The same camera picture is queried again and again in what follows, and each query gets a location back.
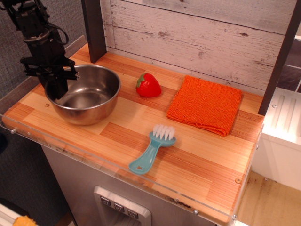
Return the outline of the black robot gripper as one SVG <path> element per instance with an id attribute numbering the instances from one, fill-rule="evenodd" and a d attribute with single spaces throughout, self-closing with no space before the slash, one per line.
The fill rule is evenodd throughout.
<path id="1" fill-rule="evenodd" d="M 24 37 L 23 41 L 32 55 L 20 60 L 26 75 L 37 76 L 51 99 L 61 99 L 68 91 L 67 80 L 76 80 L 79 73 L 75 62 L 65 57 L 65 43 L 59 32 L 43 32 Z"/>

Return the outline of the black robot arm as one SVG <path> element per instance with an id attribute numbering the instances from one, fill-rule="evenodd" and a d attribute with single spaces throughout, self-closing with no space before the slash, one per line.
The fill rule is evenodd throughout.
<path id="1" fill-rule="evenodd" d="M 61 39 L 63 30 L 49 22 L 47 8 L 39 0 L 3 0 L 1 10 L 8 13 L 23 35 L 31 56 L 22 58 L 28 76 L 38 77 L 51 98 L 61 99 L 68 92 L 68 81 L 79 78 L 75 62 L 65 56 L 69 37 Z"/>

